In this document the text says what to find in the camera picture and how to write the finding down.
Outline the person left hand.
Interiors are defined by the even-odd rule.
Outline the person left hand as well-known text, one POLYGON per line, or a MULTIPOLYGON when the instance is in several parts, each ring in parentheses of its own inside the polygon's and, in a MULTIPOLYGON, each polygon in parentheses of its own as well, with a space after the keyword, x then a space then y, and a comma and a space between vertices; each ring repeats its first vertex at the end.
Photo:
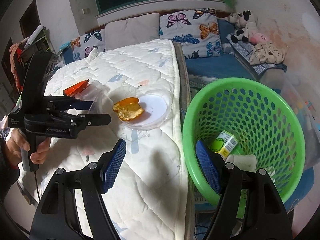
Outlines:
MULTIPOLYGON (((50 143, 51 138, 47 137, 39 144, 37 150, 30 156, 33 164, 42 165, 45 162, 49 153, 50 143)), ((30 150, 30 144, 20 130, 15 128, 12 130, 10 139, 4 146, 4 154, 12 166, 17 166, 22 161, 21 149, 28 152, 30 150)))

